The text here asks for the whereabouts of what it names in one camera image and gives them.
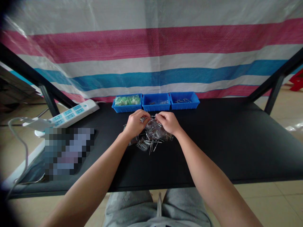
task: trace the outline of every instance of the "blue plastic bin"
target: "blue plastic bin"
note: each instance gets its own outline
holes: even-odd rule
[[[196,109],[200,101],[194,92],[171,92],[171,109]],[[191,102],[175,103],[177,100],[189,99]]]
[[[159,104],[160,102],[168,101],[167,104]],[[162,94],[146,94],[143,95],[143,108],[145,111],[164,111],[169,110],[170,99],[168,93]]]
[[[117,113],[124,112],[134,112],[138,109],[142,109],[142,94],[132,94],[140,96],[140,104],[139,105],[127,105],[127,106],[115,106],[115,100],[113,101],[113,105],[111,106]]]

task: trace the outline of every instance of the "metal frame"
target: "metal frame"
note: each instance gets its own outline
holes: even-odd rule
[[[294,56],[292,56],[284,65],[275,71],[263,84],[261,84],[250,96],[251,102],[256,101],[270,89],[272,89],[268,98],[265,112],[270,114],[277,99],[279,90],[286,76],[296,70],[303,64],[303,48],[301,48]]]
[[[0,62],[19,73],[37,87],[44,85],[47,92],[51,93],[58,102],[62,103],[67,108],[72,108],[77,105],[2,43],[0,43]]]
[[[52,96],[51,93],[49,93],[44,85],[40,85],[39,88],[41,89],[41,92],[45,98],[45,101],[48,105],[48,108],[50,109],[50,113],[53,117],[60,114],[59,109],[56,105],[56,102]]]

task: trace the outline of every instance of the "person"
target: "person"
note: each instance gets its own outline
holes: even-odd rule
[[[140,121],[142,117],[147,117],[144,122]],[[131,114],[125,130],[68,190],[42,226],[84,226],[105,197],[128,143],[150,119],[144,110]],[[160,112],[155,119],[178,139],[196,187],[168,189],[162,217],[156,217],[157,205],[149,191],[111,193],[104,226],[213,226],[202,198],[222,227],[262,226],[227,176],[181,128],[175,115]]]

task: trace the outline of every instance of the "red chair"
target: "red chair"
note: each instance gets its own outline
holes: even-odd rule
[[[294,84],[290,90],[299,91],[303,88],[303,69],[297,72],[289,81]]]

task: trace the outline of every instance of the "power cord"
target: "power cord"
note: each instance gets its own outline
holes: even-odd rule
[[[17,180],[14,182],[12,188],[10,189],[10,191],[8,192],[7,196],[6,196],[6,200],[9,199],[9,196],[10,194],[12,193],[12,191],[14,190],[14,188],[16,187],[17,184],[19,184],[19,181],[20,179],[22,179],[24,173],[26,172],[27,170],[27,167],[28,167],[28,147],[26,145],[26,143],[20,138],[20,136],[16,133],[16,131],[13,129],[13,122],[15,120],[20,120],[20,121],[23,121],[23,120],[28,120],[29,118],[25,118],[25,117],[16,117],[16,118],[13,118],[11,119],[9,122],[8,122],[8,126],[9,126],[9,129],[12,131],[12,133],[14,134],[14,136],[21,142],[23,143],[23,145],[25,146],[25,167],[24,167],[24,170],[22,172],[22,174],[20,175],[20,177],[17,178]]]

